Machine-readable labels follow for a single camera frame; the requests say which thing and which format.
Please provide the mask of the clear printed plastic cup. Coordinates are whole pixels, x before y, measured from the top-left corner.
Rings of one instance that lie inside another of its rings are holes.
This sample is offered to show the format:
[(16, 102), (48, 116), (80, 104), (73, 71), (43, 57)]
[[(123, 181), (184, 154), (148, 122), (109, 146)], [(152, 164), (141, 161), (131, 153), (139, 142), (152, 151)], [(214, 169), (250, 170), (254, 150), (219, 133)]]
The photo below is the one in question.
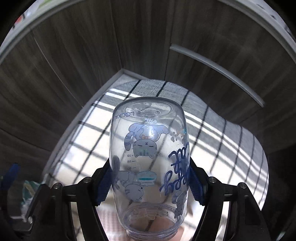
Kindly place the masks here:
[(181, 106), (163, 97), (120, 103), (109, 162), (120, 224), (133, 240), (170, 240), (186, 214), (190, 147)]

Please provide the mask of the checkered white cloth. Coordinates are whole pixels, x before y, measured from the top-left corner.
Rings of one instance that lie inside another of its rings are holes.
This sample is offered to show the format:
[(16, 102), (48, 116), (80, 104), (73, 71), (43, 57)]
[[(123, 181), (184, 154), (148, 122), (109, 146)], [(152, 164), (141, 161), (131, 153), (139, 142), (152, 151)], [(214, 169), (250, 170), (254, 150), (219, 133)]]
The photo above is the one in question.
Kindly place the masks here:
[[(221, 183), (246, 183), (260, 210), (268, 187), (267, 159), (262, 145), (245, 128), (218, 116), (205, 102), (189, 90), (174, 83), (160, 80), (136, 80), (112, 86), (96, 97), (70, 133), (65, 150), (59, 151), (46, 171), (44, 181), (51, 187), (79, 183), (85, 177), (109, 162), (110, 128), (114, 109), (122, 102), (138, 97), (163, 97), (178, 103), (184, 111), (189, 138), (190, 159), (206, 174)], [(229, 203), (225, 202), (221, 221), (228, 216)], [(107, 240), (133, 240), (120, 224), (113, 197), (112, 183), (107, 198), (97, 208)], [(173, 237), (192, 240), (204, 207), (197, 202), (189, 187), (186, 214)], [(77, 205), (74, 219), (79, 221)], [(80, 222), (75, 235), (83, 234)], [(216, 238), (220, 235), (220, 225)]]

